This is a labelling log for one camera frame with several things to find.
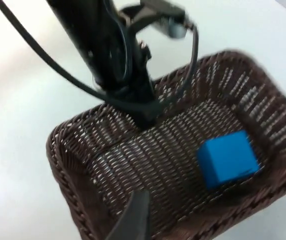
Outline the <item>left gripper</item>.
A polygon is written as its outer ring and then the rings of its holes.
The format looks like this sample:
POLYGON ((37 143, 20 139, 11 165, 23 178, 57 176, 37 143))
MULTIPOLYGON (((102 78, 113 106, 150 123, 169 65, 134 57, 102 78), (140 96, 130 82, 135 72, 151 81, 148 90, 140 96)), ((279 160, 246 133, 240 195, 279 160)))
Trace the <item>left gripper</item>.
POLYGON ((116 109, 128 114, 141 130, 152 128, 157 123, 160 109, 154 85, 147 70, 151 58, 149 47, 144 42, 132 44, 132 73, 122 82, 95 78, 95 87, 105 96, 121 101, 116 109))

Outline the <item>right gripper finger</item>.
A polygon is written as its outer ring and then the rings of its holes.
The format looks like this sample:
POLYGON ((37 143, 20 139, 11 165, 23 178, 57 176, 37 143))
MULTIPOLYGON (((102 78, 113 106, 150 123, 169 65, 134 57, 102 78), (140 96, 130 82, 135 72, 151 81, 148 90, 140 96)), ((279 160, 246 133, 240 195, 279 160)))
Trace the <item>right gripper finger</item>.
POLYGON ((147 190, 132 192, 125 210, 106 239, 150 239, 150 194, 147 190))

